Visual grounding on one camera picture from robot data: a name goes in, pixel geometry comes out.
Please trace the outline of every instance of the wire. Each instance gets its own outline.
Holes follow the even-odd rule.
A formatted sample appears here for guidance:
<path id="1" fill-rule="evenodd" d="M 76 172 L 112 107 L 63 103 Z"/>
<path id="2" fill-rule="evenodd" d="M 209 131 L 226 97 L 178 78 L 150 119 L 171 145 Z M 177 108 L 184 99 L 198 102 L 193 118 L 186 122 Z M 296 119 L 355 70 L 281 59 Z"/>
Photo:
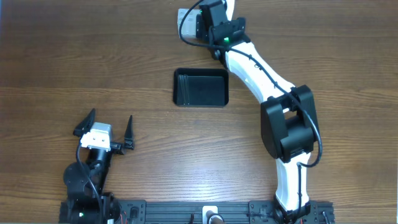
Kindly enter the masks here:
<path id="1" fill-rule="evenodd" d="M 81 148 L 81 144 L 80 144 L 80 140 L 79 140 L 79 144 L 77 145 L 77 149 L 76 149 L 76 161 L 80 166 L 81 169 L 81 173 L 86 177 L 86 179 L 88 180 L 88 182 L 91 185 L 91 188 L 93 189 L 94 195 L 97 198 L 98 201 L 98 206 L 99 206 L 99 223 L 102 224 L 102 219 L 103 219 L 103 205 L 102 205 L 102 201 L 100 198 L 100 195 L 98 194 L 98 191 L 96 190 L 93 181 L 91 181 L 90 176 L 86 173 L 85 168 L 83 167 L 83 164 L 81 163 L 80 160 L 80 148 Z"/>
<path id="2" fill-rule="evenodd" d="M 262 70 L 268 77 L 268 79 L 271 81 L 271 83 L 278 89 L 280 90 L 283 94 L 287 95 L 292 102 L 297 106 L 297 108 L 304 114 L 305 117 L 307 117 L 307 119 L 309 120 L 310 124 L 311 124 L 311 128 L 312 131 L 315 135 L 315 138 L 318 141 L 318 156 L 315 159 L 315 161 L 312 164 L 304 164 L 302 162 L 298 162 L 297 166 L 298 166 L 298 171 L 299 171 L 299 175 L 298 175 L 298 211 L 300 211 L 301 209 L 301 167 L 304 166 L 306 168 L 311 168 L 311 167 L 315 167 L 321 160 L 322 157 L 322 152 L 323 152 L 323 145 L 322 145 L 322 140 L 321 140 L 321 136 L 319 133 L 319 130 L 317 128 L 317 126 L 315 125 L 315 123 L 313 122 L 312 118 L 310 117 L 310 115 L 303 109 L 301 103 L 291 94 L 288 93 L 287 91 L 285 91 L 282 87 L 280 87 L 278 85 L 278 83 L 271 77 L 271 75 L 267 72 L 267 70 L 255 59 L 252 57 L 252 55 L 249 55 L 247 53 L 244 53 L 240 50 L 236 50 L 236 49 L 232 49 L 231 47 L 227 47 L 227 46 L 220 46 L 220 45 L 210 45 L 210 44 L 198 44 L 198 43 L 193 43 L 193 42 L 189 42 L 187 40 L 185 40 L 185 38 L 182 36 L 182 26 L 183 23 L 185 21 L 185 19 L 187 18 L 187 16 L 189 15 L 189 13 L 195 8 L 197 7 L 203 0 L 199 0 L 198 2 L 196 2 L 188 11 L 187 13 L 184 15 L 184 17 L 181 20 L 181 24 L 180 27 L 178 29 L 178 34 L 180 36 L 180 39 L 182 41 L 184 41 L 186 44 L 188 45 L 192 45 L 195 47 L 206 47 L 206 48 L 210 48 L 210 49 L 218 49 L 218 50 L 225 50 L 225 51 L 232 51 L 232 52 L 236 52 L 238 54 L 241 54 L 243 56 L 246 56 L 247 58 L 249 58 L 249 60 L 252 60 L 258 67 L 260 70 Z M 299 212 L 297 213 L 297 216 L 295 218 L 295 220 L 297 221 L 299 217 Z"/>

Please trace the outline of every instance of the robotic arm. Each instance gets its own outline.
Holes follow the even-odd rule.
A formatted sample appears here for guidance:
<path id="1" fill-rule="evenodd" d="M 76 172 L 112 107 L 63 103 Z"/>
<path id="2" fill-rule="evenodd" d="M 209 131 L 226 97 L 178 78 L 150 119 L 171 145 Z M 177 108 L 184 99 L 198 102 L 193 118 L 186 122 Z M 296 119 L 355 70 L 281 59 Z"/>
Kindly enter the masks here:
<path id="1" fill-rule="evenodd" d="M 277 165 L 278 188 L 274 196 L 274 218 L 279 223 L 294 222 L 310 212 L 306 190 L 307 168 L 297 164 L 308 162 L 316 137 L 303 111 L 275 87 L 264 71 L 259 69 L 258 63 L 281 89 L 300 102 L 318 129 L 312 92 L 307 86 L 295 88 L 261 58 L 244 33 L 245 19 L 232 20 L 234 0 L 204 0 L 197 4 L 200 10 L 180 9 L 182 13 L 179 12 L 179 16 L 188 13 L 185 17 L 190 17 L 186 23 L 181 17 L 178 20 L 180 36 L 183 40 L 184 37 L 194 37 L 209 42 L 208 48 L 213 58 L 235 73 L 261 104 L 262 140 Z M 250 55 L 257 62 L 240 52 Z M 284 112 L 289 110 L 297 111 L 297 115 L 285 120 Z"/>

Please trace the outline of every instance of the black cable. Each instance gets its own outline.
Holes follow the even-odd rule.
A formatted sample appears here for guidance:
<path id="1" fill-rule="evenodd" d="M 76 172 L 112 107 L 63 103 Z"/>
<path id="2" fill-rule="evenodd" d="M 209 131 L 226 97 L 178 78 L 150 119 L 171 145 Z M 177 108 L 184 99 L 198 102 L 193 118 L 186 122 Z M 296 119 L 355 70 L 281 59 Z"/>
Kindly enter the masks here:
<path id="1" fill-rule="evenodd" d="M 79 145 L 77 145 L 77 149 L 76 149 L 76 161 L 77 161 L 77 163 L 80 166 L 81 173 L 87 178 L 88 182 L 91 185 L 91 188 L 93 189 L 95 197 L 97 198 L 98 206 L 99 206 L 99 213 L 100 213 L 100 215 L 99 215 L 99 223 L 102 224 L 103 204 L 102 204 L 102 201 L 101 201 L 101 197 L 98 194 L 98 191 L 96 190 L 93 181 L 91 181 L 90 176 L 86 173 L 85 168 L 84 168 L 83 164 L 81 163 L 81 160 L 80 160 L 80 148 L 81 148 L 81 143 L 80 143 L 80 140 L 79 140 Z"/>
<path id="2" fill-rule="evenodd" d="M 181 20 L 181 24 L 180 24 L 180 28 L 178 29 L 178 34 L 181 38 L 182 41 L 184 41 L 186 44 L 188 45 L 192 45 L 195 47 L 206 47 L 206 48 L 210 48 L 210 49 L 218 49 L 218 50 L 225 50 L 225 51 L 232 51 L 232 52 L 236 52 L 238 54 L 241 54 L 243 56 L 246 56 L 247 58 L 249 58 L 249 60 L 252 60 L 254 63 L 256 63 L 256 65 L 259 67 L 260 70 L 262 70 L 268 77 L 268 79 L 271 81 L 271 83 L 277 88 L 279 89 L 283 94 L 287 95 L 292 102 L 297 106 L 297 108 L 304 114 L 304 116 L 307 117 L 307 119 L 309 120 L 309 122 L 311 123 L 311 128 L 312 131 L 318 141 L 318 156 L 315 159 L 315 161 L 312 164 L 304 164 L 302 162 L 298 162 L 298 171 L 299 171 L 299 175 L 298 175 L 298 211 L 300 211 L 301 209 L 301 198 L 302 198 L 302 194 L 301 194 L 301 166 L 307 167 L 307 168 L 311 168 L 311 167 L 315 167 L 321 160 L 322 157 L 322 152 L 323 152 L 323 145 L 322 145 L 322 140 L 321 140 L 321 136 L 319 133 L 319 130 L 317 128 L 317 126 L 315 125 L 315 123 L 313 122 L 313 120 L 311 119 L 310 115 L 302 108 L 300 102 L 291 94 L 288 93 L 287 91 L 285 91 L 282 87 L 280 87 L 278 85 L 278 83 L 271 77 L 271 75 L 267 72 L 267 70 L 255 59 L 252 57 L 252 55 L 246 54 L 240 50 L 236 50 L 236 49 L 232 49 L 231 47 L 225 47 L 225 46 L 220 46 L 220 45 L 210 45 L 210 44 L 198 44 L 198 43 L 193 43 L 193 42 L 189 42 L 187 40 L 185 40 L 185 38 L 182 36 L 182 26 L 183 23 L 185 21 L 185 19 L 187 18 L 187 16 L 189 15 L 189 13 L 195 8 L 197 7 L 203 0 L 199 0 L 197 3 L 195 3 L 188 11 L 187 13 L 184 15 L 184 17 Z"/>

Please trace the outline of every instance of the wood grain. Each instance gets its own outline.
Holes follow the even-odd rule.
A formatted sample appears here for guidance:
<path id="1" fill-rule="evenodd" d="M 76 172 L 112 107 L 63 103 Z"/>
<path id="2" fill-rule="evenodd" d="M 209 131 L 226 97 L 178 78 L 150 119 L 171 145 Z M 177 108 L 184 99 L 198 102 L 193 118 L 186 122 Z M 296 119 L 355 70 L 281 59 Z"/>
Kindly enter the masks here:
<path id="1" fill-rule="evenodd" d="M 172 103 L 176 68 L 221 68 L 178 39 L 177 10 L 192 1 L 2 4 L 1 222 L 58 222 L 72 129 L 91 108 L 118 140 L 134 116 L 136 150 L 114 158 L 106 184 L 118 198 L 272 199 L 275 162 L 240 80 L 230 76 L 225 108 Z M 338 223 L 396 222 L 397 11 L 394 0 L 236 2 L 259 53 L 314 92 L 324 154 L 307 188 L 334 202 Z"/>

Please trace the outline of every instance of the brown wooden surface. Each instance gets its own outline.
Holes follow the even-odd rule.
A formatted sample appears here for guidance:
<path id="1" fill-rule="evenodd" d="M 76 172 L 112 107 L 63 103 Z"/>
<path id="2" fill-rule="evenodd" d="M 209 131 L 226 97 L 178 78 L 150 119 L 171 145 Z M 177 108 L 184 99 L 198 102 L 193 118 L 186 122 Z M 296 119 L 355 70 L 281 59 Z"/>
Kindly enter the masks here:
<path id="1" fill-rule="evenodd" d="M 0 222 L 58 222 L 72 130 L 91 108 L 119 140 L 134 116 L 136 150 L 114 157 L 106 184 L 118 198 L 272 199 L 275 162 L 240 80 L 225 108 L 172 103 L 176 68 L 221 68 L 178 39 L 177 10 L 193 3 L 3 0 Z M 396 221 L 397 11 L 395 0 L 236 3 L 265 60 L 314 92 L 325 148 L 308 194 L 334 202 L 338 223 Z"/>

